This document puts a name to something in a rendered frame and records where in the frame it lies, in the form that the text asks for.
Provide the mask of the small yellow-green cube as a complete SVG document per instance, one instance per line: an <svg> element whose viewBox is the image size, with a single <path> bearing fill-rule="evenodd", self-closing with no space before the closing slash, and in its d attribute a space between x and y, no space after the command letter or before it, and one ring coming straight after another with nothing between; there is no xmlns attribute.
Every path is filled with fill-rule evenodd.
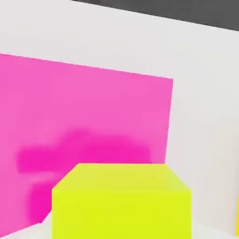
<svg viewBox="0 0 239 239"><path fill-rule="evenodd" d="M52 239L191 239L191 190L165 164L86 164L52 190Z"/></svg>

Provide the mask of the large yellow box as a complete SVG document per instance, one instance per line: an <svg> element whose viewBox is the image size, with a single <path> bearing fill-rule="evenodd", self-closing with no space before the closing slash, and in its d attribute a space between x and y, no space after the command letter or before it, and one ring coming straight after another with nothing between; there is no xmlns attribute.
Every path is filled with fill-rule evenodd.
<svg viewBox="0 0 239 239"><path fill-rule="evenodd" d="M237 218L235 226L235 236L239 237L239 196L238 196L238 205L237 205Z"/></svg>

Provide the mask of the large pink box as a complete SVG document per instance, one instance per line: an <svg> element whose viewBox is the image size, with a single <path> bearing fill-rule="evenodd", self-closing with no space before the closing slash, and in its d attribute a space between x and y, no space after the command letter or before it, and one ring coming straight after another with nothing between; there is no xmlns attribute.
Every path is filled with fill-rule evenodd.
<svg viewBox="0 0 239 239"><path fill-rule="evenodd" d="M164 163L173 81L0 54L0 238L77 163Z"/></svg>

